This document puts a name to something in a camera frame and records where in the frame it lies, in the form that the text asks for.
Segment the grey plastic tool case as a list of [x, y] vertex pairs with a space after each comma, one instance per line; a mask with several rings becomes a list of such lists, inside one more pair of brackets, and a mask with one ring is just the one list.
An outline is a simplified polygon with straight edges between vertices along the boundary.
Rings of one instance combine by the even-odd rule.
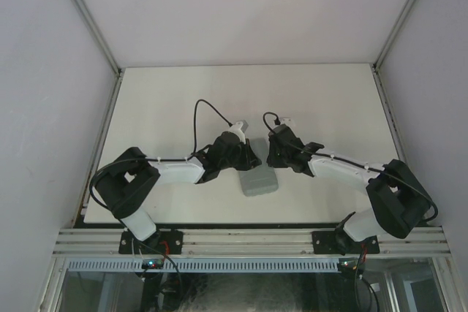
[[238, 171], [241, 190], [246, 197], [256, 197], [270, 194], [279, 189], [279, 182], [275, 169], [269, 167], [267, 158], [269, 144], [265, 138], [257, 138], [250, 141], [255, 155], [261, 161], [261, 165], [249, 171]]

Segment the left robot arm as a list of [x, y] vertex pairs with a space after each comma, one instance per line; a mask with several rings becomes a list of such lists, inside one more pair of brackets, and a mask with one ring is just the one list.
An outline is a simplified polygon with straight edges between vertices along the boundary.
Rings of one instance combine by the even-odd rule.
[[223, 132], [186, 159], [152, 159], [138, 147], [129, 148], [95, 173], [89, 191], [96, 203], [128, 229], [136, 247], [150, 254], [158, 249], [160, 236], [143, 203], [155, 186], [203, 184], [216, 179], [222, 170], [250, 171], [261, 164], [248, 139]]

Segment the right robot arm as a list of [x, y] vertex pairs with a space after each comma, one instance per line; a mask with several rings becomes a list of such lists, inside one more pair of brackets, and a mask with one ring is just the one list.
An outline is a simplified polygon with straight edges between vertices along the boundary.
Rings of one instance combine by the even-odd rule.
[[269, 167], [336, 180], [368, 197], [368, 210], [351, 212], [333, 231], [333, 246], [340, 254], [351, 253], [381, 234], [404, 239], [426, 220], [427, 212], [437, 210], [410, 168], [398, 159], [387, 164], [354, 161], [320, 143], [302, 143], [286, 124], [270, 129], [268, 140]]

